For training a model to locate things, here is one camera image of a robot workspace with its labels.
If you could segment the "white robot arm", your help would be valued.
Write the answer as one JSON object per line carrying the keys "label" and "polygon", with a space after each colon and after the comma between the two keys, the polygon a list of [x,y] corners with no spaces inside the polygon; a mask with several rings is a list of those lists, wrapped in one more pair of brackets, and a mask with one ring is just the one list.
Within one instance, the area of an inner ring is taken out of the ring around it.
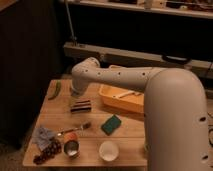
{"label": "white robot arm", "polygon": [[102,68],[89,57],[72,70],[71,95],[91,83],[142,92],[148,171],[212,171],[204,87],[181,68]]}

